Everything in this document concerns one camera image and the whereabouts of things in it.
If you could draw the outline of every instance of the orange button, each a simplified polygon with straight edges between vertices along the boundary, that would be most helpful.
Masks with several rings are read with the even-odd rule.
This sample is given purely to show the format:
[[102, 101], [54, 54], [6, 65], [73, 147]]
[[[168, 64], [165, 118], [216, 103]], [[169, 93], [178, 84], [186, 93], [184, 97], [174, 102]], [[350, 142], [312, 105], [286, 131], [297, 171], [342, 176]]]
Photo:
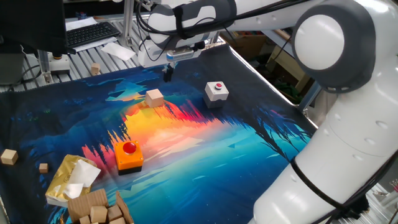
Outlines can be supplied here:
[[142, 156], [138, 141], [119, 142], [113, 148], [119, 170], [141, 167], [143, 165], [144, 157]]

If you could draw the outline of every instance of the red emergency button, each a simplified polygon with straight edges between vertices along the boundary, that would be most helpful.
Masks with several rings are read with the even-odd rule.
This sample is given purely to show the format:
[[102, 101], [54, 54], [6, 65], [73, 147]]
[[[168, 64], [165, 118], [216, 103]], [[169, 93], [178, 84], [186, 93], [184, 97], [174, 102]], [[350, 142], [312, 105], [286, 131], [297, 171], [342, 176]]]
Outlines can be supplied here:
[[215, 88], [216, 88], [216, 90], [220, 90], [220, 89], [222, 89], [222, 84], [221, 83], [217, 83], [216, 85], [215, 85]]
[[132, 142], [128, 142], [123, 145], [123, 151], [126, 154], [133, 154], [133, 153], [135, 153], [136, 150], [137, 150], [137, 146]]

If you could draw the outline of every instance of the metal table surface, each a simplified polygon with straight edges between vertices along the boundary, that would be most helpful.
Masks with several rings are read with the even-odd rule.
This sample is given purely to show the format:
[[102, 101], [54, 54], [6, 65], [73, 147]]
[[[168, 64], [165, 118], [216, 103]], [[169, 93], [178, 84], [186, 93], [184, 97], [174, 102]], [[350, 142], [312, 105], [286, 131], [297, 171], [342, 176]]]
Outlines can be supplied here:
[[[108, 21], [111, 22], [120, 32], [123, 31], [123, 17], [108, 17], [108, 19], [103, 19], [101, 21]], [[134, 46], [131, 47], [131, 49], [134, 52], [137, 52], [137, 46], [139, 45], [139, 33], [138, 33], [138, 25], [135, 22], [135, 18], [132, 23], [132, 30], [133, 30], [133, 40], [134, 40]], [[224, 41], [222, 39], [218, 39], [218, 42], [223, 44]], [[53, 75], [53, 80], [54, 83], [63, 83], [63, 82], [69, 82], [72, 80], [77, 80], [80, 78], [86, 78], [90, 77], [91, 75], [91, 64], [96, 62], [101, 65], [101, 71], [100, 74], [104, 73], [109, 73], [109, 72], [115, 72], [118, 70], [124, 70], [127, 68], [134, 68], [139, 66], [138, 63], [138, 58], [137, 55], [133, 56], [132, 59], [128, 61], [123, 61], [121, 59], [118, 59], [117, 57], [107, 54], [103, 52], [101, 49], [104, 47], [104, 45], [91, 48], [88, 50], [83, 50], [81, 52], [78, 52], [76, 55], [69, 55], [70, 59], [70, 74], [69, 75]], [[24, 59], [24, 64], [23, 64], [23, 71], [38, 65], [37, 59], [33, 55], [26, 55]], [[32, 69], [29, 71], [25, 76], [24, 79], [29, 79], [33, 78], [38, 72], [39, 72], [39, 67]], [[45, 83], [44, 79], [42, 76], [39, 76], [35, 80], [31, 82], [27, 82], [18, 86], [15, 86], [12, 88], [14, 91], [26, 91], [26, 90], [31, 90], [34, 88], [39, 88], [45, 85], [51, 85]], [[3, 87], [0, 86], [0, 92], [8, 91], [8, 87]], [[338, 221], [334, 221], [333, 223], [365, 223], [365, 224], [378, 224], [378, 223], [388, 223], [389, 219], [392, 216], [392, 213], [383, 209], [383, 207], [378, 204], [377, 200], [373, 196], [373, 192], [376, 190], [380, 190], [378, 186], [375, 186], [371, 191], [367, 193], [369, 200], [369, 203], [371, 205], [371, 208], [368, 213], [362, 214], [361, 218], [359, 220], [354, 220], [354, 219], [341, 219]], [[2, 213], [3, 211], [0, 211], [0, 224], [5, 223], [5, 218], [4, 214]]]

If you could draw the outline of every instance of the computer monitor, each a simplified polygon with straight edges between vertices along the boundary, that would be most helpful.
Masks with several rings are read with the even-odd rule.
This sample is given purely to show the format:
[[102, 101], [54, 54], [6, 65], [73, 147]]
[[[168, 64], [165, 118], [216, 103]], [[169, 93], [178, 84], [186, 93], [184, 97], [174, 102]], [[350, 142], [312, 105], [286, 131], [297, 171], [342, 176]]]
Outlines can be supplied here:
[[0, 35], [55, 54], [67, 46], [63, 0], [0, 0]]

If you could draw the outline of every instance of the white tissue paper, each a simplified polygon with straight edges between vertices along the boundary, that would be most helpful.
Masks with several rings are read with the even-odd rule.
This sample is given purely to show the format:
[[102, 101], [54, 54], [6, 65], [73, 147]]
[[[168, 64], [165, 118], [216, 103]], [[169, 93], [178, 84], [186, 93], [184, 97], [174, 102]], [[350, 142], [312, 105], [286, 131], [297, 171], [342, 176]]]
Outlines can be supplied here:
[[[85, 26], [90, 26], [90, 25], [93, 25], [93, 24], [97, 24], [97, 21], [95, 21], [94, 18], [90, 17], [90, 18], [87, 18], [87, 19], [79, 20], [79, 21], [67, 22], [65, 24], [65, 26], [67, 28], [67, 31], [70, 31], [70, 30], [73, 30], [73, 29], [77, 29], [77, 28], [81, 28], [81, 27], [85, 27]], [[99, 41], [96, 41], [96, 42], [93, 42], [93, 43], [90, 43], [90, 44], [85, 44], [83, 46], [75, 47], [74, 49], [76, 50], [76, 52], [79, 52], [79, 51], [82, 51], [82, 50], [90, 49], [90, 48], [93, 48], [93, 47], [98, 47], [100, 45], [107, 44], [107, 43], [110, 43], [110, 42], [115, 42], [115, 41], [117, 41], [117, 38], [110, 37], [110, 38], [99, 40]]]
[[108, 43], [104, 48], [102, 48], [102, 51], [117, 56], [121, 60], [125, 61], [129, 60], [132, 56], [136, 54], [132, 50], [129, 50], [115, 43]]
[[99, 168], [79, 159], [63, 193], [72, 199], [79, 197], [83, 187], [89, 187], [93, 184], [100, 172]]

